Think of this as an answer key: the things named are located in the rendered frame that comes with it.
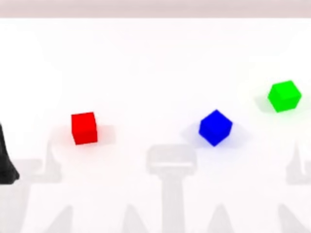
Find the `blue block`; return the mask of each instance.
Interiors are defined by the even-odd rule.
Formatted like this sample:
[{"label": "blue block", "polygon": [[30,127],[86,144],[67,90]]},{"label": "blue block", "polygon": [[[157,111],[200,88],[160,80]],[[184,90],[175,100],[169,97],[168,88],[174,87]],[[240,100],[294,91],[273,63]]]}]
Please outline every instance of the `blue block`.
[{"label": "blue block", "polygon": [[232,124],[232,121],[215,110],[201,120],[199,134],[215,147],[229,136]]}]

